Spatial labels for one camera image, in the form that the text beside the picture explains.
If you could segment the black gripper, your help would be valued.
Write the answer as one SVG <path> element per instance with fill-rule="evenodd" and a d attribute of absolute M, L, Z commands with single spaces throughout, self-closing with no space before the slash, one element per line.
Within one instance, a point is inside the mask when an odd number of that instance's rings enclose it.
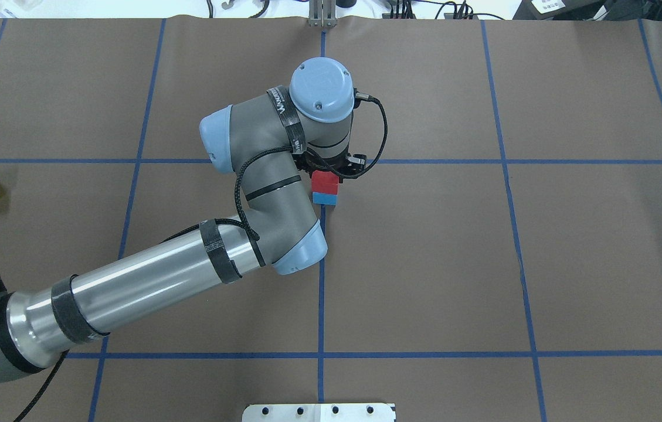
<path fill-rule="evenodd" d="M 314 171 L 328 171 L 328 172 L 338 172 L 338 169 L 344 163 L 344 159 L 349 154 L 347 149 L 342 150 L 336 156 L 330 158 L 323 158 L 319 155 L 319 152 L 308 149 L 305 152 L 305 172 L 309 175 L 312 175 Z"/>

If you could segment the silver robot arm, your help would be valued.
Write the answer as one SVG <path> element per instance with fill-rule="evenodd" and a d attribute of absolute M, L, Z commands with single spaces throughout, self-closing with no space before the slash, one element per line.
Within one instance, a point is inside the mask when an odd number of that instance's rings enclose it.
<path fill-rule="evenodd" d="M 203 118 L 211 163 L 236 176 L 236 216 L 208 219 L 156 246 L 39 292 L 0 276 L 0 383 L 44 371 L 73 347 L 264 266 L 313 266 L 328 246 L 300 171 L 350 168 L 357 101 L 350 71 L 328 57 L 298 65 L 288 86 Z"/>

